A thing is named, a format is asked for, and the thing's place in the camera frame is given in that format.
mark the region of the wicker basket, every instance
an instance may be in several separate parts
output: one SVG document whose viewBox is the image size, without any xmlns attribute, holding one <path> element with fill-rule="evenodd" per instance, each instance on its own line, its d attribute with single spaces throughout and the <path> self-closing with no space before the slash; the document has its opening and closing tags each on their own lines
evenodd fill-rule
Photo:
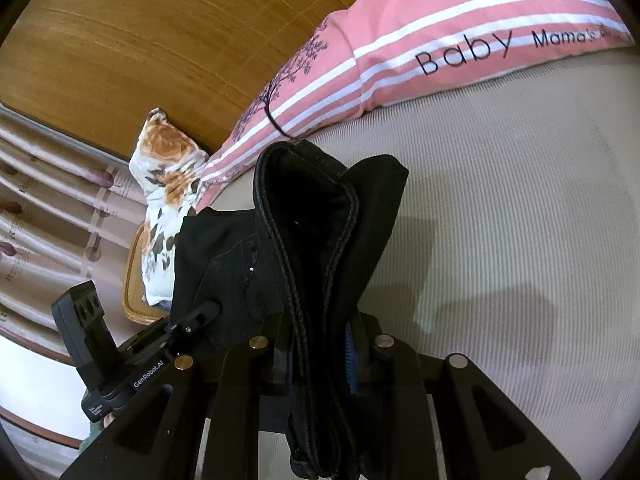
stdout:
<svg viewBox="0 0 640 480">
<path fill-rule="evenodd" d="M 140 224 L 129 249 L 127 268 L 122 287 L 122 308 L 125 315 L 133 322 L 149 325 L 167 316 L 168 313 L 158 307 L 149 306 L 142 299 L 145 287 L 142 283 L 142 234 L 143 224 Z"/>
</svg>

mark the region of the orange flower print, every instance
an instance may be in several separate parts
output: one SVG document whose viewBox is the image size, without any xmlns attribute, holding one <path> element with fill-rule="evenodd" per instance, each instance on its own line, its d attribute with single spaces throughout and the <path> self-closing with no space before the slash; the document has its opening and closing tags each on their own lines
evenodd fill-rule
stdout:
<svg viewBox="0 0 640 480">
<path fill-rule="evenodd" d="M 160 177 L 164 185 L 164 201 L 173 209 L 180 209 L 185 192 L 193 179 L 191 171 L 167 171 Z"/>
<path fill-rule="evenodd" d="M 145 124 L 140 153 L 161 162 L 180 162 L 194 150 L 193 142 L 169 124 L 164 112 L 157 111 Z"/>
</svg>

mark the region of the bedding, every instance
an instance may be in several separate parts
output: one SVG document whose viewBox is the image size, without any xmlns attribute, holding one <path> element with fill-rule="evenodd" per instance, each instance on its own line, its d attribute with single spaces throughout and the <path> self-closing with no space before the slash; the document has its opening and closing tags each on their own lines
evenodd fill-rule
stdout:
<svg viewBox="0 0 640 480">
<path fill-rule="evenodd" d="M 359 309 L 418 352 L 469 356 L 583 480 L 640 418 L 639 98 L 640 56 L 620 48 L 308 138 L 347 166 L 393 153 L 409 169 Z M 252 203 L 251 173 L 226 207 Z M 261 438 L 258 476 L 295 480 L 284 435 Z"/>
<path fill-rule="evenodd" d="M 357 0 L 329 14 L 206 164 L 196 211 L 277 140 L 567 56 L 633 44 L 607 0 Z"/>
</svg>

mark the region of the beige bedsheet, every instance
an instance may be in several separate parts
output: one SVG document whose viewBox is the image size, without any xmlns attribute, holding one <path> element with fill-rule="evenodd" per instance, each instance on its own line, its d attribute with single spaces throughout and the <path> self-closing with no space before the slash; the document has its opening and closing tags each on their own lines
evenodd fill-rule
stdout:
<svg viewBox="0 0 640 480">
<path fill-rule="evenodd" d="M 471 357 L 597 479 L 640 418 L 640 57 L 601 52 L 394 105 L 312 136 L 410 170 L 360 308 Z M 251 174 L 219 197 L 251 208 Z M 260 476 L 293 478 L 284 436 Z"/>
</svg>

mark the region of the floral cushion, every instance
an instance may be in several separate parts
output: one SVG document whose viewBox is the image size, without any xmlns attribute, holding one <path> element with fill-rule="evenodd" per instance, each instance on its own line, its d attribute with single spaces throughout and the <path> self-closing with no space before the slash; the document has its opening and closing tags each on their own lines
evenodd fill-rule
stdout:
<svg viewBox="0 0 640 480">
<path fill-rule="evenodd" d="M 165 309 L 171 305 L 175 237 L 182 219 L 194 213 L 193 202 L 208 156 L 160 108 L 149 112 L 129 163 L 147 202 L 142 281 L 149 305 Z"/>
</svg>

